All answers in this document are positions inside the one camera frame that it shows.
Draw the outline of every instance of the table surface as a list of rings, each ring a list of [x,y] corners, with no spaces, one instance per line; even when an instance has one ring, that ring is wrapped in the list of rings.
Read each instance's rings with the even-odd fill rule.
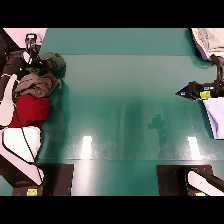
[[[67,66],[38,162],[74,163],[72,195],[158,195],[158,164],[211,164],[224,178],[224,142],[203,104],[175,95],[216,77],[188,29],[49,28],[49,51]]]

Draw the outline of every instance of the brown cloth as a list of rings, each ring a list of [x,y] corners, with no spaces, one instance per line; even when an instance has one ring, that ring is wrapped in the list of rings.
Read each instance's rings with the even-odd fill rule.
[[[30,94],[41,98],[49,96],[57,85],[58,80],[52,73],[43,76],[29,74],[20,80],[15,92],[17,97]]]

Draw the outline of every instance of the black cable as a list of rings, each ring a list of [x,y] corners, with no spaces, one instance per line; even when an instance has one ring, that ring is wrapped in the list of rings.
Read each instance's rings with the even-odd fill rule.
[[[28,64],[30,63],[30,60],[31,60],[31,48],[30,48],[30,58],[29,58]],[[22,75],[24,75],[24,73],[25,73],[25,71],[26,71],[26,68],[27,68],[27,65],[24,67],[23,71],[21,72]],[[22,126],[22,123],[21,123],[21,120],[20,120],[20,118],[19,118],[19,114],[18,114],[18,111],[17,111],[17,108],[16,108],[15,105],[14,105],[14,108],[15,108],[15,112],[16,112],[17,120],[18,120],[18,122],[19,122],[19,124],[20,124],[20,128],[21,128],[22,133],[23,133],[24,140],[25,140],[25,142],[26,142],[26,144],[27,144],[27,147],[28,147],[29,150],[30,150],[30,153],[31,153],[32,157],[33,157],[33,163],[34,163],[34,165],[37,167],[37,164],[36,164],[36,162],[35,162],[34,155],[33,155],[32,150],[31,150],[31,148],[30,148],[30,146],[29,146],[29,144],[28,144],[28,142],[27,142],[27,139],[26,139],[26,136],[25,136],[25,133],[24,133],[24,130],[23,130],[23,126]],[[43,179],[42,179],[42,177],[41,177],[41,174],[40,174],[40,171],[39,171],[38,167],[37,167],[37,171],[38,171],[38,174],[39,174],[39,177],[40,177],[40,180],[41,180],[41,184],[43,184]]]

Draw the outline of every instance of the yellow label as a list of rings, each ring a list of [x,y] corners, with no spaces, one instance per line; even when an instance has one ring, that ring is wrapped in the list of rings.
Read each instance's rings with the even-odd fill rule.
[[[196,194],[196,196],[205,196],[205,194],[202,193],[202,192],[198,192],[198,193],[195,193],[195,194]]]
[[[28,189],[27,196],[37,196],[37,189]]]
[[[200,96],[202,99],[211,98],[210,91],[200,92]]]

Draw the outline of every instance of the red cloth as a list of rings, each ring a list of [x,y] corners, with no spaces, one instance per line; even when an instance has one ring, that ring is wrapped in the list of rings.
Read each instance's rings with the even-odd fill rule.
[[[35,126],[41,128],[43,121],[48,119],[50,102],[47,98],[24,95],[16,102],[17,112],[23,127]],[[14,111],[9,128],[19,128],[20,124]]]

